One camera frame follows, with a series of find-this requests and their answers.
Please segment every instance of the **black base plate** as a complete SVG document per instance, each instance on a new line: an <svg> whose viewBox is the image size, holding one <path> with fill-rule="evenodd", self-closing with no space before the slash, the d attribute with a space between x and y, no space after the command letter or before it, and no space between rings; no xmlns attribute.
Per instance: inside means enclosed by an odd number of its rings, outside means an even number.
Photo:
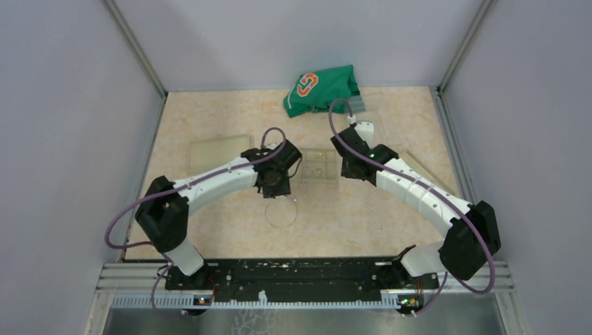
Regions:
<svg viewBox="0 0 592 335"><path fill-rule="evenodd" d="M207 266L192 276L173 267L165 277L165 288L212 290L216 286L218 302L256 302L263 290L269 302L370 302L382 299L380 290L414 289L419 280L426 290L438 287L431 274L402 280L399 257L206 260Z"/></svg>

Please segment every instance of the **metal frame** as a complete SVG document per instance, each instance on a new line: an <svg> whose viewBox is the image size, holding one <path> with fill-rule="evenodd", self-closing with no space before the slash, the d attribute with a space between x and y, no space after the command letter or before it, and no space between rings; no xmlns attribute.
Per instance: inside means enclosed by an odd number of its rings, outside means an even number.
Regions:
<svg viewBox="0 0 592 335"><path fill-rule="evenodd" d="M142 49L142 47L140 47L137 38L131 31L131 28L127 24L124 16L121 14L121 11L119 10L119 7L117 7L115 1L101 0L101 3L103 3L105 9L107 10L107 12L109 12L109 15L111 16L113 22L117 26L117 29L121 34L121 37L123 37L126 41L126 44L130 48L130 51L135 57L135 60L138 61L138 65L140 65L140 67L144 71L144 74L146 75L146 77L148 77L148 80L150 80L155 90L163 98L166 98L168 92L164 89L161 80L158 78L158 75L156 74L156 71L152 67L152 64L150 64L150 61L148 60L148 57L146 57L144 50Z"/></svg>
<svg viewBox="0 0 592 335"><path fill-rule="evenodd" d="M457 50L457 53L454 55L452 62L448 66L448 69L446 70L446 74L444 74L444 78L442 79L442 82L438 86L439 91L444 92L448 88L450 81L452 80L452 78L454 77L456 72L458 71L460 65L462 64L462 61L464 60L464 57L466 56L469 49L471 48L471 45L475 42L475 39L476 39L477 34L483 24L483 21L488 16L488 14L491 12L491 9L494 7L494 5L496 3L497 3L497 0L483 0L483 2L481 3L481 6L479 7L479 10L477 11L477 15L475 16L475 18L471 22L471 26L469 27L468 31L466 32L466 35L464 36L464 39L463 39L459 49Z"/></svg>
<svg viewBox="0 0 592 335"><path fill-rule="evenodd" d="M154 129L155 139L168 92L163 87L162 82L156 74L156 71L150 64L143 49L140 47L137 38L134 36L130 27L127 25L127 22L117 7L115 1L101 0L101 2L112 17L123 39L129 46L130 51L136 58L138 65L142 68L148 80L153 84L155 90L157 90L157 92L163 97L158 123ZM450 117L450 111L447 108L445 92L451 80L454 78L454 75L462 65L462 61L468 53L471 45L474 43L480 27L482 26L483 20L491 12L491 9L496 2L496 0L484 0L482 2L482 5L474 20L472 21L462 44L454 56L454 59L449 65L442 82L437 87L430 87L431 96L436 108L436 114L438 115L438 120L440 121L440 125L443 130L450 160L452 161L452 167L459 183L461 194L464 198L470 200L471 202L475 202L476 200L475 191L471 182L471 176L469 175L468 168L466 167L466 160L464 159L461 146L459 145L457 132L454 129L454 124ZM147 172L149 157L153 146L154 140L152 141L147 152L147 163L145 170L143 171L144 177ZM138 187L138 195L140 194L141 189L142 184L140 184ZM161 265L161 263L105 263L101 277L99 278L97 284L84 334L101 335L105 328L105 324L108 321L108 313L111 308L148 308L150 292L156 280L156 270ZM475 286L476 288L484 288L487 285L488 275L489 270L484 267L468 283ZM156 304L159 308L188 307L189 299L192 300L195 296L210 295L212 293L211 291L170 292L164 290L164 285L164 282L160 282L156 289ZM408 292L409 290L383 291L383 301L378 303L380 306L377 306L376 304L359 305L352 303L327 304L326 306L315 304L314 306L300 306L300 308L393 308L394 305L392 302L396 301L393 299L393 297L396 297L397 294L412 293ZM456 280L451 278L446 283L442 294L459 294L467 292L468 291L464 289ZM526 318L524 317L524 312L521 309L521 304L519 303L519 298L515 291L514 283L510 275L510 270L508 269L506 262L496 262L496 285L492 290L492 294L496 295L496 302L498 304L501 321L506 333L512 335L532 334ZM212 308L224 309L294 307L294 305L271 304L266 300L260 300L259 302L253 302L251 304L214 303L212 306Z"/></svg>
<svg viewBox="0 0 592 335"><path fill-rule="evenodd" d="M156 143L156 134L158 134L158 129L160 128L161 125L161 120L163 118L163 113L165 111L165 106L166 106L166 102L167 102L168 97L167 96L163 96L163 99L161 101L161 106L158 109L158 116L156 118L156 124L154 124L154 134L152 135L152 141L150 142L150 145L148 146L148 149L146 150L146 154L145 154L145 159L144 162L146 162L146 164L144 165L144 169L142 170L142 178L140 180L140 183L138 184L138 187L135 189L135 194L136 194L136 198L140 198L142 196L142 188L144 187L144 183L146 180L146 174L148 173L148 166L150 165L150 158L152 156L152 151L154 150L154 144ZM126 230L126 242L129 241L129 236L131 234L131 228L133 227L133 216L130 216L129 221L128 221L128 228ZM119 255L117 256L117 260L118 261L122 261L126 256L126 250L121 250L119 252Z"/></svg>

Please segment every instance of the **green cloth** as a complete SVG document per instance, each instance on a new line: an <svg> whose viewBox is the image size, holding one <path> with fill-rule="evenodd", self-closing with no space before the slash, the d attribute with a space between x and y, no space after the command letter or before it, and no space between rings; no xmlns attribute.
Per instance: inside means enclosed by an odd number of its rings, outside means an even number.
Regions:
<svg viewBox="0 0 592 335"><path fill-rule="evenodd" d="M296 117L312 110L327 111L333 100L359 94L353 66L347 65L301 75L283 99L283 106L289 117ZM344 113L345 106L339 104L334 111Z"/></svg>

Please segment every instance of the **metal floor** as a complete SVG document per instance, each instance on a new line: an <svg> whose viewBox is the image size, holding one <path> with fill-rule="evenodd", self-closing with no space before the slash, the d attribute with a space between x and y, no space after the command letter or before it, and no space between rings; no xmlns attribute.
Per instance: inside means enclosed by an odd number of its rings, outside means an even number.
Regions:
<svg viewBox="0 0 592 335"><path fill-rule="evenodd" d="M169 310L171 316L179 311ZM217 310L171 321L150 309L112 309L103 335L504 334L494 295L442 295L429 311L400 318L387 311Z"/></svg>

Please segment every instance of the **cable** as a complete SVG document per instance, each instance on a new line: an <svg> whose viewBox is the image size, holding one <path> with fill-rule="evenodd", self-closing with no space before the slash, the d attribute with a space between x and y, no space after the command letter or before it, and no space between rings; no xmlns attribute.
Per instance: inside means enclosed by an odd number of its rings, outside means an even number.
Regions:
<svg viewBox="0 0 592 335"><path fill-rule="evenodd" d="M489 285L487 285L487 287L484 290L477 290L477 289L472 288L471 286L467 285L464 281L462 281L462 280L460 280L458 278L456 278L456 279L467 290L469 290L469 291L471 291L473 293L485 294L485 293L488 293L489 291L491 291L491 289L494 288L494 285L495 285L495 282L496 282L496 268L495 268L495 264L494 264L494 258L491 255L491 253L489 252L489 248L487 248L487 245L485 244L485 240L483 240L483 237L481 237L481 234L479 233L479 230L477 230L477 228L471 222L471 220L469 220L469 218L466 217L466 215L458 207L456 207L452 202L450 202L450 200L448 200L444 195L440 194L434 188L431 188L428 184L424 183L423 181L416 180L415 178L413 178L412 176L409 176L408 174L401 173L399 171L393 170L392 168L390 168L390 167L388 167L386 165L383 165L383 164L380 164L378 162L375 162L375 161L371 160L370 158L361 155L359 152L355 151L352 147L350 147L349 145L347 145L347 143L345 141L343 141L343 139L341 138L341 136L339 136L339 134L337 133L337 130L335 129L335 125L333 123L333 109L335 108L335 105L337 103L344 103L345 104L345 106L346 106L346 108L347 108L347 110L349 112L350 117L353 116L353 111L352 111L351 106L348 103L348 101L345 100L345 99L341 99L341 98L340 99L333 100L333 102L329 106L329 112L328 112L328 114L329 114L329 127L331 128L331 131L333 132L333 135L335 136L335 138L337 139L337 141L339 142L339 144L341 144L350 153L352 153L354 156L358 157L359 159L363 160L364 162L366 162L368 164L371 164L373 166L376 166L377 168L380 168L382 170L386 170L386 171L388 171L388 172L390 172L392 174L395 174L396 176L399 176L401 178L407 179L407 180L409 180L411 182L415 182L417 185L420 185L421 187L427 189L430 193L434 194L438 199L440 199L442 202L444 202L446 204L446 206L448 206L458 216L460 216L462 218L462 220L467 224L467 226L469 227L469 229L471 229L471 231L475 235L475 238L479 242L479 245L481 245L481 247L483 248L483 252L485 253L485 257L486 257L487 263L489 265Z"/></svg>
<svg viewBox="0 0 592 335"><path fill-rule="evenodd" d="M424 283L421 277L417 280L417 296L421 297L424 295Z"/></svg>
<svg viewBox="0 0 592 335"><path fill-rule="evenodd" d="M216 296L216 282L214 281L214 277L209 277L207 279L207 281L209 281L210 283L212 283L212 298L210 299L210 304L212 304L212 302L214 302L214 297Z"/></svg>
<svg viewBox="0 0 592 335"><path fill-rule="evenodd" d="M259 163L263 163L265 161L268 161L270 159L272 159L273 157L277 156L281 150L283 149L283 147L286 145L286 133L283 132L283 130L281 130L278 127L271 127L269 129L267 129L264 133L263 133L263 137L261 139L261 143L265 144L265 138L267 137L267 134L271 131L278 131L281 134L282 137L282 141L279 145L279 148L272 152L271 154L269 154L268 156L265 156L261 159L258 159L256 161L252 161L252 162L248 162L248 163L242 163L242 164L238 164L235 166L232 166L230 169L227 168L223 168L220 170L216 170L213 171L212 173L209 173L203 177L197 178L196 180L193 180L191 183L189 184L185 184L183 186L180 186L178 188L174 188L172 190L168 190L168 191L163 191L163 192L159 192L159 193L155 193L155 194L151 194L148 195L146 197L143 197L142 199L136 200L134 202L132 202L131 204L129 204L127 207L125 207L124 209L122 209L121 212L119 212L112 220L111 222L109 222L109 225L107 226L107 230L105 231L105 236L104 236L104 241L105 244L107 244L107 246L111 249L119 249L119 250L123 250L123 249L128 249L128 248L134 248L136 246L149 246L152 245L152 243L150 241L144 241L144 242L137 242L137 243L132 243L132 244L127 244L127 245L117 245L117 244L113 244L110 241L109 236L111 235L111 231L113 230L113 227L115 227L115 225L117 224L117 222L119 220L121 220L121 218L127 214L127 212L129 212L130 210L136 208L137 206L139 206L140 204L146 202L146 201L150 201L150 200L154 200L156 198L160 198L160 197L165 197L167 195L171 195L173 193L176 192L180 192L186 188L191 188L192 186L199 184L201 182L203 182L204 180L210 179L212 177L215 177L219 174L223 174L223 173L227 173L230 172L232 170L236 170L236 169L242 169L242 168L246 168L247 166L251 166L251 165L255 165L255 164L259 164Z"/></svg>
<svg viewBox="0 0 592 335"><path fill-rule="evenodd" d="M166 320L180 321L181 318L169 316L169 315L166 315L165 313L163 313L160 309L158 309L158 307L156 307L156 302L154 301L156 299L154 296L156 295L156 288L158 287L158 283L160 283L161 280L163 278L165 278L165 274L168 273L168 271L171 270L172 267L173 267L173 264L168 263L168 265L164 268L164 270L161 273L158 273L158 277L156 277L156 281L154 282L154 285L152 286L152 291L150 292L150 305L152 306L152 310L154 312L156 312L156 314L162 316Z"/></svg>
<svg viewBox="0 0 592 335"><path fill-rule="evenodd" d="M160 276L161 271L164 270L164 269L166 269L168 267L168 265L169 265L169 263L167 262L162 267L159 267L158 269L156 269L156 275L157 276Z"/></svg>
<svg viewBox="0 0 592 335"><path fill-rule="evenodd" d="M422 309L418 310L417 312L415 312L415 315L413 314L405 314L405 316L418 316L421 313L424 313L436 300L436 298L440 295L440 293L442 293L442 290L444 289L444 285L446 284L446 280L448 279L448 272L444 272L444 278L442 278L442 283L440 284L440 287L438 288L438 290L436 291L436 293L434 293L434 295L429 299L429 301L427 302L427 304L425 304Z"/></svg>
<svg viewBox="0 0 592 335"><path fill-rule="evenodd" d="M300 156L300 159L298 160L298 164L296 164L296 170L294 170L294 173L292 173L291 176L288 176L288 179L292 179L292 177L294 177L298 173L298 168L300 168L300 163L302 163L302 156Z"/></svg>

